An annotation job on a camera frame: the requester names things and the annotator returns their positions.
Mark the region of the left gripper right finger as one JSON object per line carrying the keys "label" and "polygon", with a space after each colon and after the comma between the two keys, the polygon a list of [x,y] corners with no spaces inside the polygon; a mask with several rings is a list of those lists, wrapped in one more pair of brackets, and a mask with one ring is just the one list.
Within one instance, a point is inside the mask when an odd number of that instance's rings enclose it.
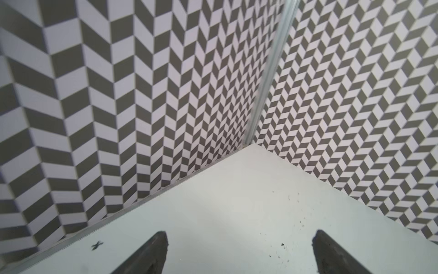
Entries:
{"label": "left gripper right finger", "polygon": [[319,274],[371,274],[321,229],[313,237],[312,247]]}

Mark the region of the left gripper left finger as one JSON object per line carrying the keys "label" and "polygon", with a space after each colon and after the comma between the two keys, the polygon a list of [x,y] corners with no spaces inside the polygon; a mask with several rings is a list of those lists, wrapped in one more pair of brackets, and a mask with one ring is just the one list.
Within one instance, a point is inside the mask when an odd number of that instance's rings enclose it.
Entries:
{"label": "left gripper left finger", "polygon": [[112,274],[161,274],[168,252],[165,231],[159,231],[136,250]]}

